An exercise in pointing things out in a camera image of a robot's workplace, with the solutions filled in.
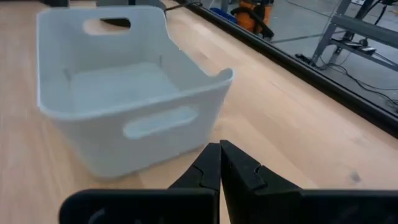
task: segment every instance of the storage basket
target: storage basket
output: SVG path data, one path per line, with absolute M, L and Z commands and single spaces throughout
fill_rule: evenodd
M 120 17 L 126 32 L 83 29 Z M 171 41 L 162 10 L 52 9 L 37 19 L 38 107 L 94 175 L 125 175 L 207 142 L 233 71 L 206 75 Z

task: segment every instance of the bin handle hole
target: bin handle hole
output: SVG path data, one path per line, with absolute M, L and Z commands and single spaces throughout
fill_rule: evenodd
M 83 23 L 83 31 L 89 35 L 119 35 L 129 32 L 131 23 L 128 18 L 88 19 Z
M 173 128 L 186 126 L 198 116 L 197 106 L 180 106 L 161 111 L 149 116 L 128 121 L 123 127 L 123 134 L 128 139 L 139 139 Z

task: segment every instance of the wooden table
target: wooden table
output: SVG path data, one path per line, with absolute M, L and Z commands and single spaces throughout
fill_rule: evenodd
M 81 189 L 166 188 L 200 153 L 113 182 L 87 173 L 36 107 L 35 15 L 44 8 L 0 2 L 0 223 L 56 223 L 61 202 Z M 168 25 L 205 70 L 236 71 L 211 141 L 229 139 L 303 188 L 398 189 L 396 139 L 190 11 L 169 12 Z

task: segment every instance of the electrical cord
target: electrical cord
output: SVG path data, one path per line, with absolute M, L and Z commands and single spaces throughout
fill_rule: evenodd
M 339 65 L 343 65 L 346 61 L 347 61 L 347 59 L 348 59 L 348 57 L 351 55 L 351 53 L 353 53 L 353 52 L 349 52 L 348 53 L 348 55 L 347 55 L 347 57 L 339 64 Z
M 371 92 L 371 93 L 375 93 L 375 94 L 377 94 L 377 95 L 379 95 L 379 96 L 385 98 L 385 99 L 386 99 L 386 105 L 389 106 L 390 108 L 394 109 L 396 112 L 398 112 L 398 100 L 392 99 L 392 98 L 390 98 L 389 96 L 387 96 L 387 95 L 385 95 L 385 94 L 383 94 L 383 93 L 381 93 L 381 92 L 378 92 L 378 91 L 376 91 L 376 90 L 369 89 L 369 88 L 367 88 L 366 86 L 368 86 L 368 87 L 370 87 L 370 88 L 377 89 L 377 90 L 398 90 L 398 89 L 379 88 L 379 87 L 376 87 L 376 86 L 369 85 L 369 84 L 367 84 L 367 83 L 365 83 L 365 82 L 363 82 L 363 81 L 361 81 L 361 80 L 358 80 L 358 79 L 355 78 L 354 76 L 350 75 L 350 74 L 348 73 L 347 69 L 345 69 L 345 67 L 343 67 L 343 66 L 341 66 L 341 65 L 337 65 L 337 64 L 335 64 L 335 63 L 326 63 L 325 61 L 323 61 L 323 59 L 322 59 L 321 57 L 320 57 L 320 60 L 321 60 L 328 68 L 331 68 L 332 70 L 334 70 L 334 71 L 336 71 L 336 72 L 338 72 L 338 73 L 344 74 L 344 75 L 346 75 L 348 78 L 352 79 L 352 80 L 353 80 L 354 82 L 356 82 L 356 83 L 359 85 L 359 87 L 361 87 L 362 89 L 364 89 L 364 90 L 366 90 L 366 91 L 368 91 L 368 92 Z
M 166 8 L 164 10 L 164 12 L 167 12 L 167 11 L 170 11 L 170 10 L 174 10 L 174 9 L 178 9 L 178 8 L 181 8 L 181 7 L 192 6 L 192 5 L 196 5 L 196 6 L 202 7 L 203 4 L 201 2 L 186 2 L 186 3 L 179 4 L 177 6 L 168 7 L 168 8 Z
M 383 60 L 389 62 L 391 65 L 393 65 L 393 66 L 395 66 L 395 67 L 398 67 L 398 63 L 393 62 L 392 60 L 388 59 L 387 57 L 385 57 L 385 56 L 383 56 L 383 55 L 381 55 L 381 54 L 379 54 L 379 53 L 377 53 L 377 52 L 374 52 L 373 54 L 376 55 L 376 56 L 378 56 L 379 58 L 381 58 L 381 59 L 383 59 Z
M 377 2 L 375 2 L 375 3 L 366 11 L 364 17 L 365 17 L 377 4 L 379 4 L 380 2 L 381 2 L 381 0 L 378 0 Z M 376 21 L 374 22 L 374 25 L 375 25 L 375 26 L 380 22 L 381 17 L 383 17 L 384 13 L 386 12 L 386 9 L 387 9 L 387 4 L 385 4 L 385 5 L 383 6 L 383 8 L 381 9 L 380 15 L 377 17 Z M 366 37 L 366 38 L 360 40 L 359 43 L 361 43 L 362 45 L 364 45 L 365 47 L 367 47 L 367 46 L 368 46 L 368 38 Z

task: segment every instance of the orange vacuum cleaner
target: orange vacuum cleaner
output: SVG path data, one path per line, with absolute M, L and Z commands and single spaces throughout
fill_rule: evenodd
M 239 7 L 233 9 L 231 14 L 239 26 L 253 34 L 262 34 L 263 38 L 272 38 L 274 33 L 267 25 L 273 3 L 274 0 L 242 0 Z

